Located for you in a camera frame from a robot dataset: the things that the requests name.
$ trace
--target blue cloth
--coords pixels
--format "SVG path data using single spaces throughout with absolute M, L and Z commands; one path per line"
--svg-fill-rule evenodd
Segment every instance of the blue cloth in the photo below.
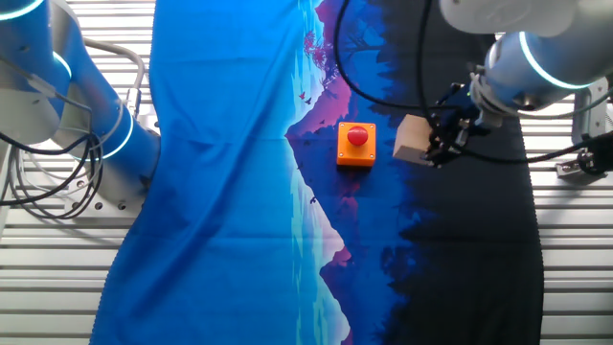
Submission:
M 411 102 L 412 59 L 395 50 L 413 37 L 398 23 L 420 11 L 385 2 L 353 1 L 341 44 L 367 92 Z M 92 345 L 538 342 L 527 168 L 463 160 L 435 172 L 392 159 L 404 113 L 338 77 L 340 4 L 157 1 L 150 82 L 162 152 Z M 451 52 L 428 59 L 436 95 L 467 79 L 458 66 L 475 54 L 454 49 L 479 44 L 440 14 L 433 23 Z M 341 121 L 376 124 L 369 172 L 336 169 Z M 476 147 L 525 154 L 517 122 Z

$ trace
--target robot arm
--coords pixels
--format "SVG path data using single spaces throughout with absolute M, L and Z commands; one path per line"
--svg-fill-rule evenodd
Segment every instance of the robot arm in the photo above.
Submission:
M 0 61 L 0 104 L 5 107 L 0 131 L 23 144 L 52 139 L 65 148 L 91 121 L 92 131 L 103 140 L 101 195 L 118 203 L 142 198 L 157 165 L 159 137 L 130 116 L 96 68 L 65 0 L 0 1 L 0 33 L 0 58 L 5 61 Z M 53 93 L 39 92 L 32 80 L 87 105 L 91 118 Z M 138 101 L 134 95 L 130 108 Z
M 606 96 L 613 46 L 601 37 L 613 33 L 612 0 L 441 0 L 441 8 L 452 26 L 470 33 L 514 31 L 492 45 L 472 84 L 454 86 L 441 101 L 459 107 L 438 115 L 440 129 L 456 144 L 495 130 L 505 116 L 543 109 L 573 93 L 576 109 Z M 575 115 L 574 143 L 610 131 L 606 119 L 606 103 Z M 583 158 L 591 155 L 592 162 L 582 162 L 582 169 L 613 169 L 613 143 L 608 146 L 608 152 L 587 148 Z M 438 166 L 457 156 L 436 144 L 421 150 L 422 164 Z

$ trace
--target emergency stop button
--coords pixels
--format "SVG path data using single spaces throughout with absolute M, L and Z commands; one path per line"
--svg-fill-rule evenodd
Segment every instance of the emergency stop button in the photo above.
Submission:
M 368 141 L 368 130 L 363 126 L 353 126 L 347 133 L 347 139 L 356 146 L 362 146 Z
M 339 166 L 371 167 L 376 159 L 376 125 L 362 123 L 338 124 Z

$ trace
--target white slatted table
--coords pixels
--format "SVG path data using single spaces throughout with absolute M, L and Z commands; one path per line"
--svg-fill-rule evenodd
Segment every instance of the white slatted table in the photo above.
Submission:
M 132 49 L 148 63 L 153 0 L 69 3 L 85 36 Z M 125 97 L 136 67 L 125 58 L 88 51 Z M 571 107 L 566 101 L 545 113 Z M 147 80 L 141 114 L 153 127 Z M 569 146 L 570 125 L 522 121 L 529 156 Z M 71 159 L 45 159 L 45 167 L 59 173 L 68 175 L 73 167 Z M 546 269 L 542 344 L 613 344 L 613 174 L 581 188 L 557 179 L 555 162 L 531 165 Z M 45 177 L 34 180 L 44 183 Z M 58 198 L 44 204 L 63 207 Z M 0 237 L 0 345 L 87 344 L 106 271 L 128 228 L 110 221 L 58 226 L 10 209 Z

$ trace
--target light ring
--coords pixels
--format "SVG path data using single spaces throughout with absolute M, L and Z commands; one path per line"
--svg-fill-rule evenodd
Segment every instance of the light ring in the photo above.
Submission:
M 18 18 L 22 15 L 26 15 L 34 10 L 36 10 L 36 8 L 38 8 L 38 6 L 40 6 L 40 4 L 44 3 L 45 0 L 34 0 L 34 2 L 32 2 L 32 4 L 26 6 L 23 9 L 20 10 L 16 10 L 16 11 L 10 11 L 10 12 L 6 12 L 6 13 L 0 13 L 0 21 L 4 21 L 4 20 L 11 20 L 14 18 Z
M 127 142 L 130 140 L 130 137 L 132 136 L 132 132 L 134 131 L 134 118 L 133 117 L 129 117 L 130 118 L 130 130 L 127 132 L 127 136 L 125 137 L 124 141 L 114 150 L 112 150 L 111 152 L 105 154 L 102 159 L 107 159 L 110 158 L 111 156 L 113 156 L 115 153 L 119 152 L 121 149 L 124 148 L 124 146 L 127 144 Z M 73 158 L 75 158 L 76 160 L 80 161 L 81 159 L 78 157 L 73 156 Z
M 519 33 L 519 44 L 521 45 L 521 50 L 523 51 L 524 56 L 526 56 L 526 60 L 528 61 L 528 63 L 530 63 L 530 65 L 535 70 L 535 72 L 538 73 L 538 75 L 541 76 L 545 81 L 548 81 L 548 82 L 552 83 L 555 86 L 558 86 L 558 87 L 561 87 L 561 88 L 565 88 L 565 89 L 569 89 L 569 90 L 583 89 L 583 88 L 586 88 L 586 87 L 588 87 L 588 86 L 590 86 L 592 84 L 592 83 L 588 83 L 588 84 L 585 84 L 585 85 L 574 85 L 574 84 L 571 84 L 571 83 L 568 83 L 568 82 L 564 82 L 562 80 L 558 80 L 554 76 L 552 76 L 549 73 L 547 73 L 538 64 L 538 62 L 536 62 L 536 59 L 534 58 L 532 52 L 530 51 L 530 47 L 528 47 L 528 39 L 526 38 L 526 32 Z
M 73 77 L 73 71 L 70 69 L 70 66 L 68 65 L 68 63 L 66 63 L 66 60 L 56 52 L 54 52 L 54 58 L 57 61 L 59 61 L 59 63 L 61 63 L 62 66 L 64 66 L 64 68 L 68 72 L 68 77 L 71 79 Z

